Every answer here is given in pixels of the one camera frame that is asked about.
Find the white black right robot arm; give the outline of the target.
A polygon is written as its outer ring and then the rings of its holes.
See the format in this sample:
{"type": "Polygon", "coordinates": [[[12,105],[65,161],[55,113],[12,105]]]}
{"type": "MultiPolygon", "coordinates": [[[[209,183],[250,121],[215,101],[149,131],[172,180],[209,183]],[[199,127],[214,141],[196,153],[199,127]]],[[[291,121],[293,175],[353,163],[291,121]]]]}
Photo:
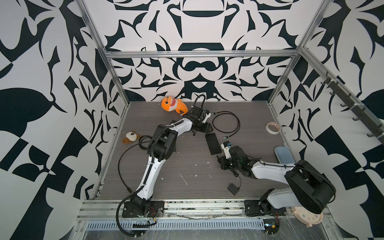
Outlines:
{"type": "Polygon", "coordinates": [[[257,180],[272,180],[288,185],[285,189],[269,189],[259,200],[260,215],[273,210],[303,207],[311,213],[321,214],[336,197],[336,188],[328,178],[310,163],[300,160],[293,164],[272,164],[251,159],[239,146],[229,141],[221,145],[225,155],[218,159],[222,170],[257,180]]]}

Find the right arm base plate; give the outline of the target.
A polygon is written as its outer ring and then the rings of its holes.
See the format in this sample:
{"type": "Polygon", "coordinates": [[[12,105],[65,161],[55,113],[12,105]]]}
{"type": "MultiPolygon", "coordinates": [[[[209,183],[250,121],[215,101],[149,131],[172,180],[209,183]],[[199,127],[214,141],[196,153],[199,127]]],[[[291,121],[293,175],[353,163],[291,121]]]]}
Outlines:
{"type": "Polygon", "coordinates": [[[286,215],[286,208],[275,209],[267,200],[245,200],[245,215],[248,217],[286,215]]]}

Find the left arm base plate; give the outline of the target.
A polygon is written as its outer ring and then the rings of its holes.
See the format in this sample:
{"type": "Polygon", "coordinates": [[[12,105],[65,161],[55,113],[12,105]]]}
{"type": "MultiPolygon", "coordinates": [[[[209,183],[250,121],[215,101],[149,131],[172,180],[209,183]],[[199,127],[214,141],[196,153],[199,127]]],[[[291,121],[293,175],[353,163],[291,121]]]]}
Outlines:
{"type": "Polygon", "coordinates": [[[150,201],[142,203],[127,201],[124,203],[122,217],[156,217],[158,214],[162,214],[164,212],[164,206],[164,201],[150,201]]]}

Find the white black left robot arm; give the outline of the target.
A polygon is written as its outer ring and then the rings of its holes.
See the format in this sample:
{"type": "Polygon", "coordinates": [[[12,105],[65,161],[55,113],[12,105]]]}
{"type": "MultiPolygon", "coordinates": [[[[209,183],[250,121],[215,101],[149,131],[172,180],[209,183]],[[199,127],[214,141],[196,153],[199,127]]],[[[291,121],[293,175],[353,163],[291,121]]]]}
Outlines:
{"type": "Polygon", "coordinates": [[[169,125],[158,125],[148,149],[148,164],[139,187],[130,203],[141,211],[149,207],[153,196],[156,180],[163,164],[174,152],[177,138],[188,132],[201,132],[208,134],[213,131],[208,119],[211,117],[208,110],[193,107],[189,112],[169,125]]]}

